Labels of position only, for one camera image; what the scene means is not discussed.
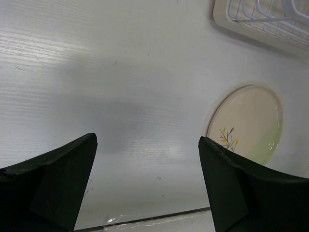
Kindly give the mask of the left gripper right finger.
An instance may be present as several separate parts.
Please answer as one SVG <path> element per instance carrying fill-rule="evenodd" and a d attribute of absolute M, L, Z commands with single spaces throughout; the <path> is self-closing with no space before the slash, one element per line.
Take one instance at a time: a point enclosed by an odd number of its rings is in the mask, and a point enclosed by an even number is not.
<path fill-rule="evenodd" d="M 308 179 L 267 168 L 208 137 L 198 149 L 216 231 L 308 231 Z"/>

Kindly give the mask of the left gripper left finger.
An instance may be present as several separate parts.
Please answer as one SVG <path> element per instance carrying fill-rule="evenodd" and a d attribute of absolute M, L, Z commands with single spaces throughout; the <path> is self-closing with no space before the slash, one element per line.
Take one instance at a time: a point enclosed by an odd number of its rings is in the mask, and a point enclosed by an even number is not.
<path fill-rule="evenodd" d="M 88 133 L 0 170 L 2 232 L 72 232 L 97 151 Z"/>

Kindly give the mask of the green and cream plate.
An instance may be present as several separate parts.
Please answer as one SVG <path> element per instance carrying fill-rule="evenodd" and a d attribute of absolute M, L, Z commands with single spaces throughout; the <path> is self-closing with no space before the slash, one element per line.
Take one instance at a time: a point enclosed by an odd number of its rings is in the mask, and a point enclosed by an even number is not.
<path fill-rule="evenodd" d="M 248 85 L 232 92 L 216 109 L 206 136 L 226 149 L 266 165 L 281 140 L 283 106 L 274 90 Z"/>

